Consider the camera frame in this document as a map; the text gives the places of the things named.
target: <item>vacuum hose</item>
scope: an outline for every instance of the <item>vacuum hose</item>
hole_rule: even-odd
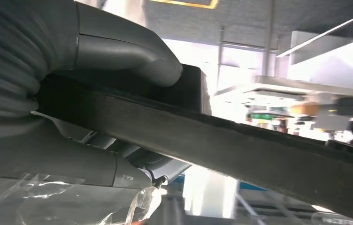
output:
[[[99,20],[124,24],[95,30],[94,22]],[[131,37],[131,30],[144,37]],[[173,85],[182,66],[153,35],[137,24],[73,0],[0,0],[0,117],[24,117],[37,110],[32,96],[53,70],[132,69],[158,85]],[[154,41],[160,41],[155,52],[150,50]],[[119,43],[127,44],[120,49]]]

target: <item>ribbed hose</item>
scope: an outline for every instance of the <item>ribbed hose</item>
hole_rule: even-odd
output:
[[[22,117],[38,108],[29,96],[53,68],[51,35],[39,18],[14,0],[0,2],[0,116]]]

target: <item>plastic bag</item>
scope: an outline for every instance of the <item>plastic bag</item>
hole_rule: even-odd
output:
[[[124,225],[131,225],[137,208],[143,209],[138,221],[149,219],[161,203],[161,192],[155,187],[147,187],[138,192],[132,200]]]
[[[47,174],[0,177],[0,224],[131,225],[149,218],[161,202],[155,187],[139,191],[83,182]]]

